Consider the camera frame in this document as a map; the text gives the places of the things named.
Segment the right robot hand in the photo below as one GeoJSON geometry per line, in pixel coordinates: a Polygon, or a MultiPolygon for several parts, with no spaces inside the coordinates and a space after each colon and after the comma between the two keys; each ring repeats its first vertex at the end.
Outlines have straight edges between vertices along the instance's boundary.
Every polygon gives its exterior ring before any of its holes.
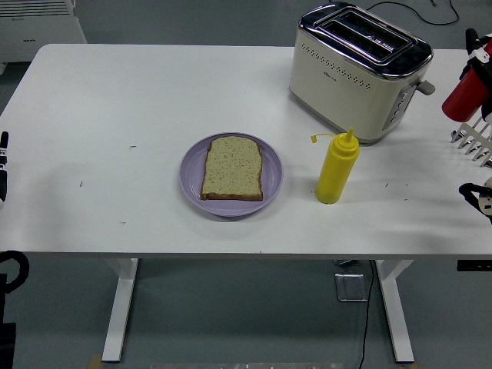
{"type": "Polygon", "coordinates": [[[473,28],[465,31],[467,64],[461,76],[463,121],[491,100],[491,34],[479,37],[473,28]]]}

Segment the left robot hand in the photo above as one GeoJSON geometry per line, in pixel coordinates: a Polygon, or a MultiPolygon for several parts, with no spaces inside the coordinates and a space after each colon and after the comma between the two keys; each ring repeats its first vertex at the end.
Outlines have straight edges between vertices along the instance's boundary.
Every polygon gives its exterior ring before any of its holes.
{"type": "Polygon", "coordinates": [[[5,168],[8,162],[7,150],[8,150],[9,134],[7,131],[3,131],[1,134],[1,208],[4,207],[5,200],[8,191],[8,172],[5,168]]]}

